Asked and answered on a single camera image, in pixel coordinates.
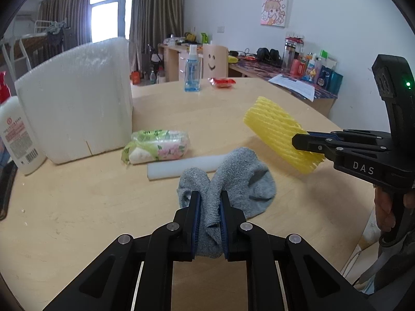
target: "gray sock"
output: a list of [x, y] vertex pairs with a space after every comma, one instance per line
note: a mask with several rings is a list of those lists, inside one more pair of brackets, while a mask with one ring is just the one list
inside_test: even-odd
[[184, 171], [177, 190], [181, 207], [188, 206], [192, 190], [199, 191], [202, 199], [196, 255], [212, 258], [222, 254], [219, 226], [221, 191], [228, 192], [231, 206], [241, 209], [247, 219], [263, 213], [276, 193], [275, 182], [268, 167], [258, 160], [254, 151], [246, 147], [229, 153], [212, 181], [200, 169]]

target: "red can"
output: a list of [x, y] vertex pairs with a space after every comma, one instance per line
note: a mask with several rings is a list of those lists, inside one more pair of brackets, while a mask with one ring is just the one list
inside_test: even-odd
[[299, 60], [293, 60], [293, 63], [291, 65], [290, 75], [297, 77], [298, 76], [298, 69], [300, 68], [300, 61]]
[[302, 77], [304, 75], [304, 72], [306, 72], [306, 63], [300, 62], [300, 66], [298, 67], [298, 76]]

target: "yellow object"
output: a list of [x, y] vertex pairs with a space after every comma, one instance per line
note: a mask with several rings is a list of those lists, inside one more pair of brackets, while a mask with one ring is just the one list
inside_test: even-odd
[[192, 33], [186, 33], [185, 38], [187, 41], [194, 42], [196, 40], [196, 35]]
[[228, 56], [228, 63], [237, 63], [238, 61], [239, 60], [236, 57], [231, 55]]
[[295, 149], [293, 136], [307, 132], [283, 108], [265, 97], [258, 97], [246, 112], [244, 123], [301, 173], [311, 173], [324, 160], [323, 154]]

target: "brown curtain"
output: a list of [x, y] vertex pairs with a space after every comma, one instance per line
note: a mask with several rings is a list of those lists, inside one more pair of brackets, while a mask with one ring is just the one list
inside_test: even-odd
[[81, 45], [91, 42], [90, 14], [89, 0], [43, 0], [38, 19], [58, 22], [66, 19], [75, 35], [76, 45]]
[[131, 71], [142, 71], [147, 45], [157, 49], [168, 34], [183, 35], [182, 0], [132, 0], [129, 36]]

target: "white lotion bottle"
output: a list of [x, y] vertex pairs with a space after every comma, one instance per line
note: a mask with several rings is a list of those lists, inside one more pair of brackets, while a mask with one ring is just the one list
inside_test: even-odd
[[23, 174], [34, 172], [45, 161], [17, 96], [11, 97], [0, 72], [0, 136], [13, 161]]

